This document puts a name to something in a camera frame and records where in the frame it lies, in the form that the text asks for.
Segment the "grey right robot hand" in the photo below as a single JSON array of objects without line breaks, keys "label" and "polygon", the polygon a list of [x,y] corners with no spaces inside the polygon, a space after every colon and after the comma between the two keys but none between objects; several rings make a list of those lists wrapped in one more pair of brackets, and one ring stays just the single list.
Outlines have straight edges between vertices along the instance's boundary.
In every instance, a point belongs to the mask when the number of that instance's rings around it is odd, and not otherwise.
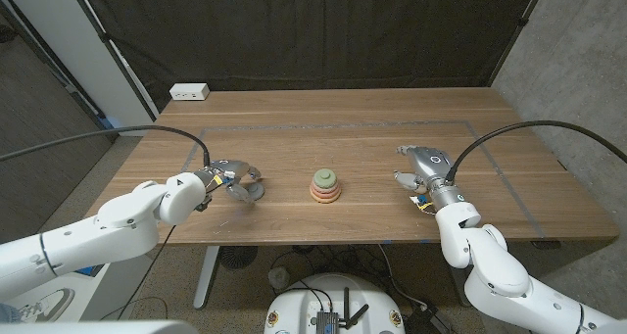
[{"label": "grey right robot hand", "polygon": [[461,190],[446,179],[452,167],[447,153],[413,145],[400,146],[397,152],[408,158],[413,169],[413,172],[394,172],[395,180],[405,189],[428,194],[436,211],[465,201]]}]

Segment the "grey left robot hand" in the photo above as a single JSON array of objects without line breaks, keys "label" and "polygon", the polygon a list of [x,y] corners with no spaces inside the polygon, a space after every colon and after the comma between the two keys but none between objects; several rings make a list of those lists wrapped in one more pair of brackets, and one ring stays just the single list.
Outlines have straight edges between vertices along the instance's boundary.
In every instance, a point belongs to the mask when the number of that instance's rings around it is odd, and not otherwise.
[{"label": "grey left robot hand", "polygon": [[265,193],[264,186],[259,182],[261,173],[246,162],[235,160],[211,161],[211,163],[194,171],[206,189],[206,197],[203,201],[208,204],[212,194],[219,187],[224,187],[226,193],[237,201],[253,203],[259,200]]}]

